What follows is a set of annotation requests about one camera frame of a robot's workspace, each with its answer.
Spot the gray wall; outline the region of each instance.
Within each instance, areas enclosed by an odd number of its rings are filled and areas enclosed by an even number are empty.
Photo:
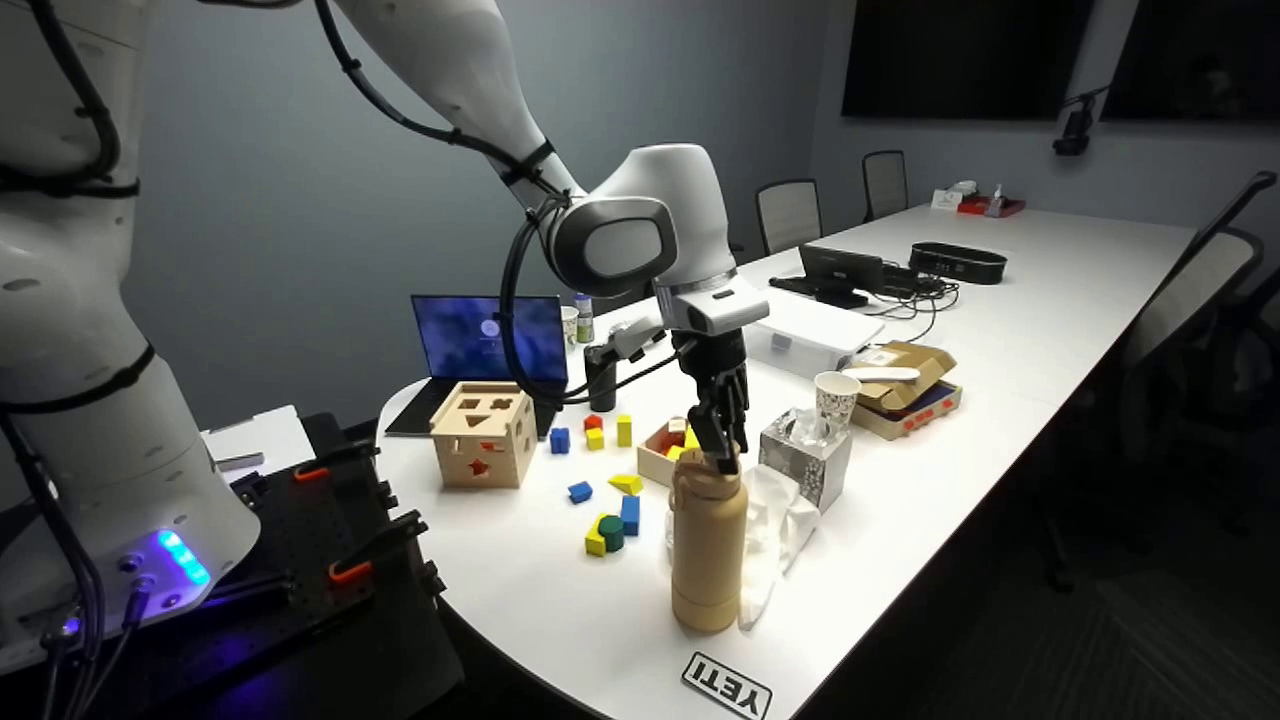
[[[507,0],[504,13],[530,112],[584,183],[623,146],[698,141],[730,237],[755,244],[755,183],[808,166],[825,0]],[[373,115],[313,4],[159,4],[145,79],[127,302],[204,423],[279,399],[373,415],[418,374],[405,295],[496,292],[514,204],[484,159]],[[522,288],[557,284],[530,259]]]
[[[812,159],[825,178],[833,222],[864,216],[860,156],[871,146],[903,146],[912,197],[950,178],[1003,183],[1030,208],[1130,216],[1162,222],[1202,222],[1230,198],[1256,166],[1280,170],[1280,129],[1172,129],[1172,125],[1108,125],[1091,130],[1079,159],[1051,156],[1058,125],[867,125],[843,118],[843,69],[854,0],[827,4],[825,79],[816,100]],[[1110,79],[1136,0],[1095,0],[1091,26],[1079,46],[1072,89]],[[1238,226],[1252,226],[1280,256],[1280,188],[1260,197]]]

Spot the floor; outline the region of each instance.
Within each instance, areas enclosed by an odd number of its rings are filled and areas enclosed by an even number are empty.
[[[1140,505],[1091,508],[1013,472],[879,627],[799,710],[808,720],[1273,720],[1280,717],[1280,472],[1242,484],[1177,453]],[[1058,593],[1042,508],[1072,556]],[[469,689],[432,717],[584,717],[451,627]]]

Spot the label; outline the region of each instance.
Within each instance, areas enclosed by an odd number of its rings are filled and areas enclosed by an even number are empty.
[[[770,704],[770,689],[755,684],[753,675],[704,654],[704,651],[693,651],[679,679],[706,694],[713,704],[729,708],[730,717],[742,717],[742,720],[765,720],[769,717],[769,704]]]

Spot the white table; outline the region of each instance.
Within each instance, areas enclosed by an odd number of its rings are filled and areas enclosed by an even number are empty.
[[[423,440],[380,435],[377,465],[409,508],[423,508],[432,533],[418,544],[446,581],[445,598],[530,675],[609,717],[729,717],[679,684],[693,651],[704,651],[769,684],[769,717],[793,717],[1125,337],[1187,237],[1051,211],[980,220],[928,208],[825,237],[819,244],[882,259],[909,259],[912,239],[991,248],[1009,256],[1009,276],[991,288],[963,284],[928,337],[954,355],[959,412],[909,440],[854,435],[843,494],[753,630],[677,627],[662,489],[645,489],[641,539],[609,558],[584,556],[584,526],[614,508],[609,474],[633,467],[633,453],[579,447],[584,412],[559,415],[576,428],[576,453],[564,460],[538,447],[518,493],[441,493]],[[795,252],[742,267],[760,284],[784,270],[799,270]],[[787,367],[753,360],[749,378],[753,442],[780,407],[812,402],[808,378]],[[380,428],[413,392],[415,383],[384,402]],[[687,402],[693,378],[677,367],[620,392],[636,435]],[[590,508],[564,499],[571,478],[596,484]]]

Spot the blue block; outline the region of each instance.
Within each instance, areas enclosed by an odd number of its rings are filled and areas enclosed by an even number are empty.
[[[590,499],[590,484],[586,478],[568,484],[568,505],[584,505],[584,499]]]
[[[641,534],[641,494],[623,494],[623,533]]]
[[[568,428],[551,428],[551,457],[568,457]]]

